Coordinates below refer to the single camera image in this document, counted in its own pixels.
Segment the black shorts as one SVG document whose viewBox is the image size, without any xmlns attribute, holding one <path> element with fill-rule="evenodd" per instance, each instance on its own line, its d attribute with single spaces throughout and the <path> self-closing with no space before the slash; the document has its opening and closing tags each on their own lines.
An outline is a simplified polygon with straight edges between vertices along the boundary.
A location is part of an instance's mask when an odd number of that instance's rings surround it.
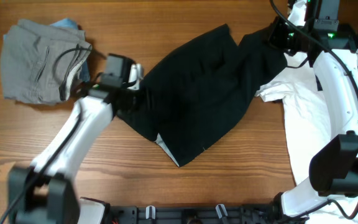
<svg viewBox="0 0 358 224">
<path fill-rule="evenodd" d="M 227 25 L 170 52 L 140 83 L 134 111 L 117 115 L 158 144 L 182 167 L 227 134 L 245 115 L 262 85 L 286 66 L 267 29 L 236 43 Z"/>
</svg>

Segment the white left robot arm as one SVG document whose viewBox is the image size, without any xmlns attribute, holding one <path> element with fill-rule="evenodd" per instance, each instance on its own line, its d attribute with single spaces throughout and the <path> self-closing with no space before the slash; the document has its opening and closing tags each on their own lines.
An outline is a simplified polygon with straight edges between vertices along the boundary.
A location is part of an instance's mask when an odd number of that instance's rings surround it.
<svg viewBox="0 0 358 224">
<path fill-rule="evenodd" d="M 69 119 L 28 168 L 14 166 L 8 175 L 8 206 L 0 223 L 104 223 L 110 205 L 78 197 L 75 178 L 95 140 L 117 109 L 135 105 L 144 77 L 139 63 L 113 65 L 79 98 Z"/>
</svg>

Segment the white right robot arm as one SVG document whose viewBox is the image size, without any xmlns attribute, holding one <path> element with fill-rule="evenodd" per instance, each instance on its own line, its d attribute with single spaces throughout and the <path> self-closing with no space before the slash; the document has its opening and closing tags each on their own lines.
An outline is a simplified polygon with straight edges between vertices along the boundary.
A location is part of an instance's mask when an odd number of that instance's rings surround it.
<svg viewBox="0 0 358 224">
<path fill-rule="evenodd" d="M 334 204 L 341 215 L 358 215 L 358 74 L 353 70 L 356 51 L 352 37 L 348 47 L 338 46 L 338 32 L 331 20 L 327 29 L 300 27 L 276 7 L 272 37 L 283 49 L 304 51 L 324 91 L 331 123 L 331 140 L 311 159 L 308 177 L 283 193 L 283 214 L 300 218 Z"/>
</svg>

